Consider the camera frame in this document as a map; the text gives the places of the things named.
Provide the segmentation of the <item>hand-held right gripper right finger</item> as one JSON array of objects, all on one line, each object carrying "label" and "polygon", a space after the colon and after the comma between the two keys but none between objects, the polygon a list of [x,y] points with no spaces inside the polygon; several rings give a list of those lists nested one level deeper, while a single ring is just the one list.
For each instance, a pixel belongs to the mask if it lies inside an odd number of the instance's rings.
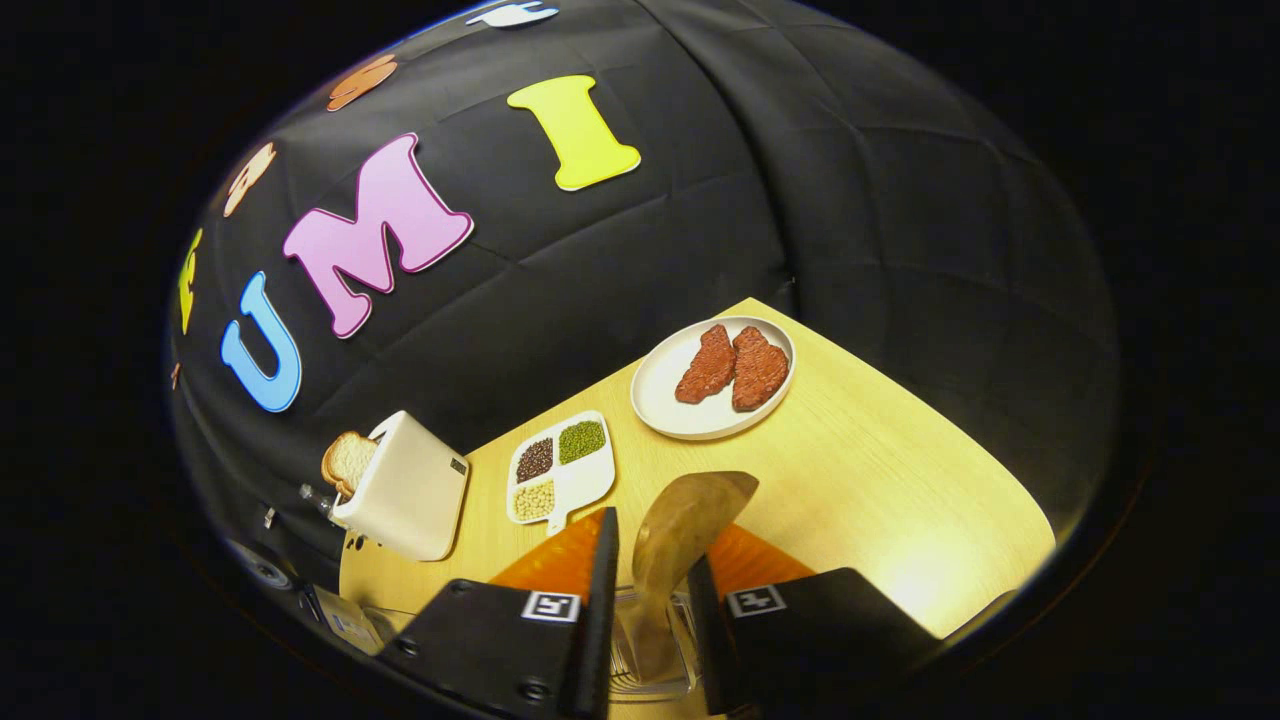
[{"label": "hand-held right gripper right finger", "polygon": [[735,524],[687,587],[710,714],[870,716],[941,647],[858,571],[814,571]]}]

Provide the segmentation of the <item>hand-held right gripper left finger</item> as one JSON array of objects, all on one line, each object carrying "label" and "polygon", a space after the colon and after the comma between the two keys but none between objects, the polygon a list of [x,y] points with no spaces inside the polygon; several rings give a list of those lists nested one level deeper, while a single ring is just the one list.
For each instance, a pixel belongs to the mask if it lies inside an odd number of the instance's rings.
[{"label": "hand-held right gripper left finger", "polygon": [[453,579],[396,634],[376,666],[443,707],[445,719],[604,719],[620,553],[613,507],[571,553],[581,592]]}]

